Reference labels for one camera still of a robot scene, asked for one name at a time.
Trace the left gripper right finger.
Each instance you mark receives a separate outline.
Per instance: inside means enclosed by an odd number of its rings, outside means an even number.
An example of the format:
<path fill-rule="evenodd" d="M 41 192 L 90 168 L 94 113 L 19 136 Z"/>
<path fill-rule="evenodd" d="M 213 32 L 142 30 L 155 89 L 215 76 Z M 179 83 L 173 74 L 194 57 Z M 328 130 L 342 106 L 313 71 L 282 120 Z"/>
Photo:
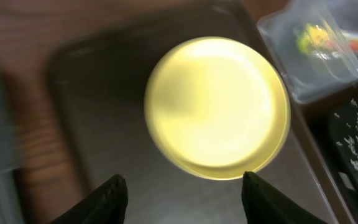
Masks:
<path fill-rule="evenodd" d="M 241 198 L 248 224 L 326 224 L 253 172 L 243 175 Z"/>

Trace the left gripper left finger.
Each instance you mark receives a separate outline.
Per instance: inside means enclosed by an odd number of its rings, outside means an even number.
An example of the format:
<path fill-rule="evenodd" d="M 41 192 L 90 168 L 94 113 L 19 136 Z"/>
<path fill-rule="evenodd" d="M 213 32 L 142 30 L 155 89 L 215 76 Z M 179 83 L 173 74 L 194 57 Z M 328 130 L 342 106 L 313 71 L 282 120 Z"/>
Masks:
<path fill-rule="evenodd" d="M 127 204 L 126 180 L 116 174 L 51 224 L 123 224 Z"/>

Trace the green orange snack wrapper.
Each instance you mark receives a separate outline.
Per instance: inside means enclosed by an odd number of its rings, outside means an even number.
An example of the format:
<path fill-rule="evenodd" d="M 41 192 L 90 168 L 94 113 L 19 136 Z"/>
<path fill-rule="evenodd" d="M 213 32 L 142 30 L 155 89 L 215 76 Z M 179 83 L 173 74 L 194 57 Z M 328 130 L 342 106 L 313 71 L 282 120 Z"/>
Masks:
<path fill-rule="evenodd" d="M 358 32 L 341 30 L 345 43 L 349 48 L 358 53 Z M 301 53 L 311 54 L 315 52 L 335 52 L 339 44 L 332 34 L 317 25 L 307 24 L 297 40 L 297 46 Z"/>

